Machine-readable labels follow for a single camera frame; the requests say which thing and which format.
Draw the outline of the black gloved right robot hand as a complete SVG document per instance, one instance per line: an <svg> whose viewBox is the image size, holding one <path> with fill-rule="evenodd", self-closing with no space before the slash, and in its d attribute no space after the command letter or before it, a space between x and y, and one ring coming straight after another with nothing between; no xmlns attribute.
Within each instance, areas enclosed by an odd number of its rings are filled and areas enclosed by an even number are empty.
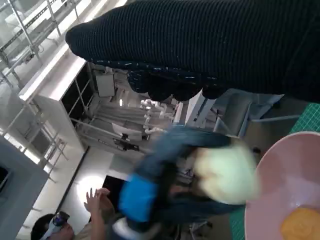
<svg viewBox="0 0 320 240"><path fill-rule="evenodd" d="M320 101L317 0L136 0L72 27L78 57L154 101L229 89Z"/></svg>

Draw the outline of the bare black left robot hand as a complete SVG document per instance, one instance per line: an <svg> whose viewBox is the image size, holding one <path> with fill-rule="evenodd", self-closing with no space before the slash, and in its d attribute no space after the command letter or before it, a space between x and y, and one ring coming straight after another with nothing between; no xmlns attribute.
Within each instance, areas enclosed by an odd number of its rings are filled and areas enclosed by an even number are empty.
<svg viewBox="0 0 320 240"><path fill-rule="evenodd" d="M170 197L169 191L177 175L177 162L197 148L220 150L231 146L232 138L198 128L175 126L160 136L123 186L119 209L137 223L200 222L213 215L224 215L243 207L225 204L209 197L179 193Z"/></svg>

